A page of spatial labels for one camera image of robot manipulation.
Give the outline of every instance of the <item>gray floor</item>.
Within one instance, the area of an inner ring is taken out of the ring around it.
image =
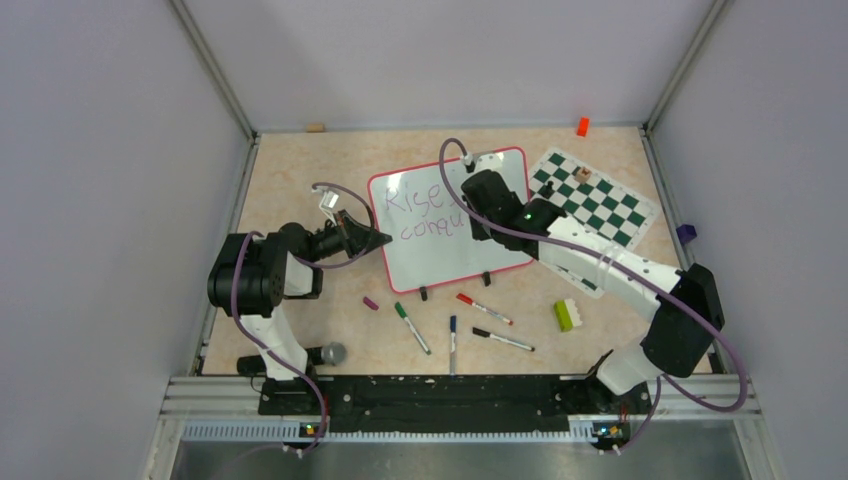
[[[172,480],[206,480],[248,443],[184,443]],[[621,457],[568,444],[325,444],[299,461],[263,451],[219,479],[747,479],[732,423],[661,423]]]

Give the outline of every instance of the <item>purple marker cap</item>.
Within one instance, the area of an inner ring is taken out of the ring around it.
[[[370,308],[371,310],[375,310],[375,311],[376,311],[376,310],[379,310],[379,309],[380,309],[380,306],[379,306],[379,305],[377,305],[376,303],[374,303],[374,301],[373,301],[373,300],[371,300],[371,299],[370,299],[370,298],[368,298],[368,297],[362,297],[362,303],[364,303],[365,305],[368,305],[368,308]]]

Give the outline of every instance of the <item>green and white chessboard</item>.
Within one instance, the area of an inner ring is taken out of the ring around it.
[[[582,167],[592,171],[584,184],[574,176]],[[545,184],[553,182],[554,194],[548,201],[586,228],[628,250],[639,244],[661,212],[654,202],[558,148],[549,149],[530,169],[528,177],[530,191],[535,197]],[[581,278],[561,268],[549,268],[592,298],[604,294],[595,286],[594,279]]]

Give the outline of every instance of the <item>wooden block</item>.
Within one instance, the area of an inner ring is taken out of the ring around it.
[[[592,176],[592,171],[586,167],[582,167],[577,171],[577,174],[574,175],[574,178],[577,179],[579,183],[586,183],[589,181],[589,177]]]

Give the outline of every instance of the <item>wooden table surface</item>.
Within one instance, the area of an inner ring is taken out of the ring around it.
[[[263,135],[251,177],[239,231],[276,231],[285,223],[299,222],[309,230],[323,225],[319,197],[310,185],[316,181],[338,183],[366,199],[366,182],[375,173],[438,160],[447,137],[462,140],[469,151],[519,146],[527,153],[528,167],[552,146],[602,170],[619,182],[659,204],[648,160],[635,127],[592,128],[585,138],[573,129],[471,129],[418,131],[364,131]],[[367,223],[364,208],[342,197],[341,208]],[[636,253],[677,265],[664,216],[651,226]],[[337,263],[344,254],[324,260]],[[466,293],[515,320],[507,327],[458,300]],[[378,305],[372,311],[362,303],[368,296]],[[378,251],[339,270],[325,271],[317,300],[283,301],[292,330],[305,347],[331,341],[347,347],[348,358],[339,366],[320,367],[336,374],[446,374],[449,359],[450,315],[458,315],[457,372],[460,374],[583,373],[608,350],[624,345],[647,331],[648,323],[623,301],[606,294],[593,300],[538,263],[492,276],[485,287],[469,279],[430,289],[430,299],[417,293],[391,291]],[[561,333],[552,305],[575,299],[583,326]],[[425,355],[393,305],[401,301],[428,342]],[[520,339],[535,352],[476,337],[472,326]],[[205,374],[233,374],[240,356],[255,355],[256,348],[219,310],[203,368]],[[698,371],[709,371],[705,361]]]

